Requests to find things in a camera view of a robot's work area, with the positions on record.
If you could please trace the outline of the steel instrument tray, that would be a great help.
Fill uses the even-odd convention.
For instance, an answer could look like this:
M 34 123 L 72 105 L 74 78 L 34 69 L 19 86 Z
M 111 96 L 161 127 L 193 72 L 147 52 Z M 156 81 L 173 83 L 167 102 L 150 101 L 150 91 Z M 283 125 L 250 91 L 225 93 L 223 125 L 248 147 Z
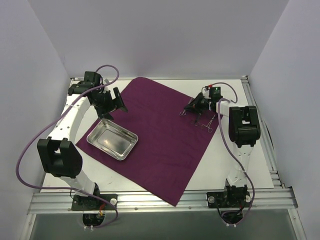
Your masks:
M 123 161 L 134 148 L 139 137 L 111 120 L 102 119 L 88 134 L 86 140 L 112 158 Z

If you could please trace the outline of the steel forceps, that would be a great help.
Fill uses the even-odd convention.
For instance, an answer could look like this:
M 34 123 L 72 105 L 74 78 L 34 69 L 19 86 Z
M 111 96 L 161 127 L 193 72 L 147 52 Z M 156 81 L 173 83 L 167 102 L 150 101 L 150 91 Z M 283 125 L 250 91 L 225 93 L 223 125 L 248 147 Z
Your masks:
M 185 109 L 179 113 L 180 116 L 185 116 L 186 114 L 187 114 L 187 112 Z
M 207 131 L 209 132 L 209 133 L 212 133 L 213 132 L 213 129 L 212 129 L 212 127 L 211 127 L 211 124 L 212 124 L 212 122 L 213 122 L 213 120 L 215 119 L 215 115 L 209 120 L 209 122 L 207 123 L 207 124 L 202 124 L 201 125 L 201 128 L 202 129 L 207 129 Z

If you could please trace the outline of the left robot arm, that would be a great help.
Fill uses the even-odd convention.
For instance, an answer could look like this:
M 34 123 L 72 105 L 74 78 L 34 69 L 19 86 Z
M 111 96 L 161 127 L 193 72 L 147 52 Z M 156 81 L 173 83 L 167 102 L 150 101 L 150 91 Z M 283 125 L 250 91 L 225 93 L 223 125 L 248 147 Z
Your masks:
M 86 71 L 84 79 L 72 84 L 67 92 L 65 107 L 52 132 L 46 139 L 39 139 L 37 150 L 46 173 L 66 182 L 90 210 L 100 206 L 98 185 L 82 170 L 83 158 L 74 145 L 82 119 L 90 107 L 94 107 L 100 119 L 113 119 L 116 110 L 127 112 L 117 87 L 112 91 L 103 83 L 97 71 Z

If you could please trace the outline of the steel surgical scissors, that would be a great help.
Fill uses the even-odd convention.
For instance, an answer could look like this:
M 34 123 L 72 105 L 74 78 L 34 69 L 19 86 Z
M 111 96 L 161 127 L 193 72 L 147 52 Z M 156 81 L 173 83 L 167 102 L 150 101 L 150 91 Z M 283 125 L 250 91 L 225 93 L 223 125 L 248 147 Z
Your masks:
M 200 118 L 201 118 L 202 114 L 198 113 L 195 119 L 192 119 L 190 121 L 190 123 L 196 127 L 200 126 Z

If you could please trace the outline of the purple cloth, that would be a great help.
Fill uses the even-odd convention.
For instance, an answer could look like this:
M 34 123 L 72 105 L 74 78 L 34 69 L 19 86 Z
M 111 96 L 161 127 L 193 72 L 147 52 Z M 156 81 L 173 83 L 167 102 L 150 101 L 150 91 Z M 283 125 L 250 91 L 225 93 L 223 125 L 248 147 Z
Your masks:
M 209 133 L 210 114 L 200 126 L 194 114 L 179 113 L 211 80 L 159 80 L 144 77 L 117 82 L 128 112 L 115 111 L 114 121 L 137 134 L 138 142 L 118 161 L 87 142 L 77 142 L 85 155 L 84 170 L 102 190 L 132 191 L 133 184 L 175 206 L 185 190 L 221 190 L 225 169 L 217 120 Z

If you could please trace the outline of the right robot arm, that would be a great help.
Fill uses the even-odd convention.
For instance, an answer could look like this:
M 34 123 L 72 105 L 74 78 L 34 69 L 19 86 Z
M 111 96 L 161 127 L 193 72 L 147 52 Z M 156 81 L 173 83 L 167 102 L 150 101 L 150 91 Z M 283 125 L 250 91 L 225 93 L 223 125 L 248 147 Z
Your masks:
M 201 115 L 209 110 L 217 117 L 223 144 L 235 160 L 226 178 L 226 191 L 222 193 L 223 203 L 230 207 L 240 199 L 244 201 L 252 199 L 247 194 L 248 183 L 253 183 L 248 176 L 248 167 L 254 146 L 261 137 L 257 108 L 254 105 L 236 105 L 236 103 L 237 100 L 228 100 L 220 93 L 210 93 L 208 97 L 199 93 L 182 111 L 182 114 L 193 112 Z M 223 133 L 221 116 L 228 118 L 228 137 L 232 148 L 228 147 Z

